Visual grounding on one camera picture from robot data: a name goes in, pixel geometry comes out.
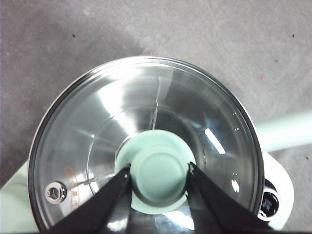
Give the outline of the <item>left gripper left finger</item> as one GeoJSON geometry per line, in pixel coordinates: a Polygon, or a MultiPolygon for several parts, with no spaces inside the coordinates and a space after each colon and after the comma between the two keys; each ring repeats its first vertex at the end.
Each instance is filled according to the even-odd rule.
{"type": "Polygon", "coordinates": [[[130,165],[93,197],[47,232],[49,234],[125,234],[132,203],[130,165]]]}

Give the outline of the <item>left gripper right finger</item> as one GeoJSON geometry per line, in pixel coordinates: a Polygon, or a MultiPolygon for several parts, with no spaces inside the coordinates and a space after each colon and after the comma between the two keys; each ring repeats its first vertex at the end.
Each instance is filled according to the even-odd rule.
{"type": "Polygon", "coordinates": [[[196,234],[274,234],[266,222],[220,189],[194,163],[187,172],[187,201],[196,234]]]}

